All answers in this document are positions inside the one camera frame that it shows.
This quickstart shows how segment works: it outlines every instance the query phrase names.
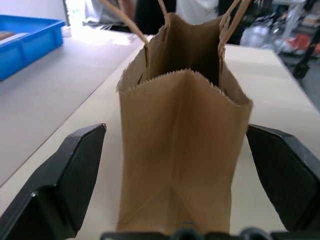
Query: paper bag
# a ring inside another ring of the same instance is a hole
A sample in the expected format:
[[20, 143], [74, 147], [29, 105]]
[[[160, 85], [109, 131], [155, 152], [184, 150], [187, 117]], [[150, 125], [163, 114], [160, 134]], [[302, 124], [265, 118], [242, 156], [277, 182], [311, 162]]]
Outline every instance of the paper bag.
[[231, 184], [252, 102], [224, 61], [225, 44], [250, 0], [229, 26], [229, 11], [190, 25], [167, 14], [123, 72], [123, 176], [118, 231], [172, 234], [180, 228], [229, 232]]

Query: plastic tray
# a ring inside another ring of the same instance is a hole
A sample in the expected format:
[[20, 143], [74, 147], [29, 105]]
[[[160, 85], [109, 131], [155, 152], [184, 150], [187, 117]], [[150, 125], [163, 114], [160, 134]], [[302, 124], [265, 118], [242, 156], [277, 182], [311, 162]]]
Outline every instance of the plastic tray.
[[25, 35], [0, 44], [0, 81], [63, 44], [62, 20], [0, 15], [0, 31]]

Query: floor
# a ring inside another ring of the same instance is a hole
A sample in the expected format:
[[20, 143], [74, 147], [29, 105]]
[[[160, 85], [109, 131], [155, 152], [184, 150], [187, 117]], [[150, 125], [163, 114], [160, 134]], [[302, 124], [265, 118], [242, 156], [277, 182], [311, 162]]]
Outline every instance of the floor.
[[[270, 33], [268, 27], [265, 26], [255, 26], [245, 30], [242, 35], [241, 43], [242, 46], [250, 46], [255, 48], [268, 48], [271, 49], [275, 39], [274, 35]], [[297, 63], [298, 58], [292, 58], [280, 55], [280, 58], [284, 63]], [[298, 81], [303, 88], [304, 92], [310, 98], [312, 103], [320, 112], [320, 60], [311, 60], [308, 63], [310, 69], [304, 79]]]

